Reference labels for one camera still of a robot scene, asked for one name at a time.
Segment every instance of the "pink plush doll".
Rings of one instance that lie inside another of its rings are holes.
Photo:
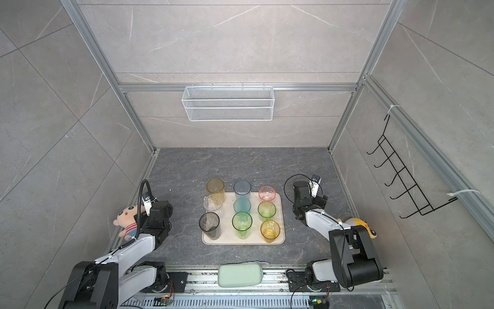
[[[141,207],[141,212],[145,212],[144,206]],[[117,216],[117,219],[113,221],[114,225],[120,225],[125,229],[120,232],[119,236],[123,237],[125,240],[129,240],[134,237],[137,233],[137,223],[135,222],[134,216],[137,214],[137,206],[130,206],[122,210]]]

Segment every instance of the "wire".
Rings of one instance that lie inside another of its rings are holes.
[[[343,235],[343,248],[341,248],[341,277],[343,278],[343,282],[345,283],[345,289],[348,291],[348,292],[352,292],[354,289],[355,289],[355,286],[352,287],[352,289],[348,289],[348,281],[345,280],[345,277],[346,277],[346,273],[344,272],[344,269],[343,269],[343,252],[345,251],[345,236]],[[350,279],[352,280],[352,285],[353,285],[353,279],[352,279],[352,274],[350,274]]]
[[[287,185],[287,182],[288,180],[290,180],[291,178],[295,177],[295,176],[304,176],[305,178],[309,179],[309,181],[312,181],[312,179],[310,179],[309,177],[307,177],[306,175],[304,174],[295,174],[295,175],[292,175],[290,177],[288,177],[288,179],[285,181],[285,184],[283,185],[283,193],[285,194],[285,196],[287,197],[287,199],[291,202],[291,203],[295,203],[294,201],[290,200],[288,198],[288,195],[287,195],[287,192],[285,191],[285,186]],[[321,189],[321,196],[323,196],[323,188],[321,187],[320,184],[319,185],[319,189]]]
[[[110,254],[109,254],[109,256],[108,256],[106,259],[102,260],[101,262],[99,262],[99,263],[98,263],[98,264],[96,264],[96,265],[100,265],[101,263],[103,263],[104,261],[106,261],[107,259],[109,259],[109,258],[110,258],[110,256],[112,256],[113,254],[115,254],[115,252],[116,252],[116,251],[118,251],[118,250],[120,250],[120,248],[118,248],[118,249],[116,249],[114,252],[110,253]],[[82,273],[82,274],[80,274],[79,276],[75,277],[72,281],[70,281],[69,283],[67,283],[66,285],[64,285],[64,286],[63,286],[60,290],[58,290],[58,292],[56,292],[55,294],[53,294],[53,296],[52,296],[52,297],[50,297],[50,299],[48,300],[48,302],[46,302],[46,305],[44,305],[44,308],[43,308],[43,309],[46,309],[46,308],[48,307],[48,304],[51,302],[51,300],[52,300],[53,298],[55,298],[55,296],[57,296],[57,294],[58,294],[58,293],[62,292],[62,290],[63,290],[63,289],[65,289],[65,288],[66,288],[69,284],[71,284],[72,282],[76,281],[77,279],[81,278],[82,276],[84,276],[85,274],[87,274],[87,273],[89,273],[89,272],[90,272],[90,270],[83,272],[83,273]]]
[[[296,292],[296,291],[298,291],[298,289],[303,288],[304,286],[307,286],[307,284],[304,284],[304,285],[299,286],[299,287],[298,287],[298,288],[296,288],[296,289],[295,289],[295,291],[291,294],[291,297],[290,297],[290,309],[292,309],[292,308],[291,308],[291,300],[292,300],[293,296],[295,295],[295,292]]]
[[[329,297],[329,284],[326,283],[326,286],[328,287],[328,294],[326,295],[326,298],[324,298],[324,300],[328,300]]]
[[[154,196],[151,192],[149,181],[147,179],[144,179],[139,187],[139,196],[137,197],[137,220],[135,221],[135,223],[137,223],[137,232],[135,233],[135,239],[137,239],[139,237],[139,234],[141,233],[141,206],[142,206],[142,190],[144,189],[144,185],[146,185],[146,187],[148,188],[149,199],[151,201],[154,200]]]

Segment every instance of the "metal bracket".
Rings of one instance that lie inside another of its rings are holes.
[[[397,105],[391,96],[372,76],[367,75],[364,79],[364,84],[386,109],[391,105]],[[414,143],[452,192],[464,189],[475,189],[458,168],[449,161],[447,156],[439,150],[434,142],[418,127],[401,107],[392,108],[389,111],[389,115],[393,117],[393,120]],[[457,197],[491,241],[494,242],[494,208],[492,205],[481,194],[476,192],[463,192]]]

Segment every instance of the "marble wall tile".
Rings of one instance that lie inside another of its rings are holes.
[[[81,9],[116,72],[314,73],[359,72],[388,6],[81,5]]]
[[[138,185],[141,174],[149,160],[149,150],[136,130],[132,132],[115,163],[127,178]]]
[[[121,83],[356,83],[360,72],[117,73]]]
[[[140,117],[187,117],[182,95],[179,91],[127,93]]]
[[[74,25],[23,47],[21,52],[77,118],[110,87]]]
[[[78,0],[79,4],[218,5],[263,4],[263,0]],[[269,4],[390,4],[391,0],[270,0]]]
[[[128,96],[141,117],[187,117],[183,93],[129,92]],[[278,91],[274,117],[341,116],[348,102],[347,91]]]
[[[27,302],[112,164],[77,123],[0,202],[2,308]]]
[[[26,309],[40,308],[51,295],[67,283],[72,268],[81,261],[92,261],[104,254],[115,231],[113,220],[128,202],[134,185],[120,168],[113,164],[81,217],[63,242],[52,263],[44,273]],[[48,308],[58,308],[59,293]]]
[[[274,117],[341,116],[350,98],[348,91],[279,91]]]
[[[494,77],[401,25],[373,76],[494,205]]]
[[[113,160],[134,131],[134,124],[110,89],[81,118],[81,123]]]
[[[0,200],[77,121],[17,50],[0,58]]]
[[[439,309],[422,271],[379,186],[347,129],[334,151],[359,217],[377,232],[372,242],[389,273],[405,308]]]
[[[494,74],[494,2],[409,0],[399,22]]]
[[[13,50],[16,50],[14,43],[0,29],[0,57]]]
[[[191,122],[142,117],[156,147],[327,147],[339,117],[275,117],[271,121]]]
[[[464,206],[456,201],[425,216],[399,217],[415,211],[411,199],[406,195],[397,200],[390,199],[404,192],[403,185],[398,179],[389,187],[384,185],[389,184],[394,176],[391,164],[386,162],[375,168],[373,165],[380,165],[386,156],[380,150],[373,155],[366,153],[377,146],[377,139],[385,126],[382,121],[384,115],[386,108],[366,91],[359,99],[347,128],[369,165],[440,308],[489,307],[494,288],[489,284],[491,273],[482,270],[490,267],[490,261],[485,257],[494,255],[494,244]],[[450,198],[446,193],[450,189],[393,120],[386,128],[386,137],[427,200],[434,207],[446,203]],[[412,189],[411,194],[419,206],[427,205],[419,190]]]
[[[72,23],[59,0],[4,0],[0,28],[21,47]]]

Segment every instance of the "pink plastic cup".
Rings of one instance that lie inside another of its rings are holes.
[[[264,186],[259,189],[259,197],[263,201],[272,201],[276,197],[276,190],[269,186]]]

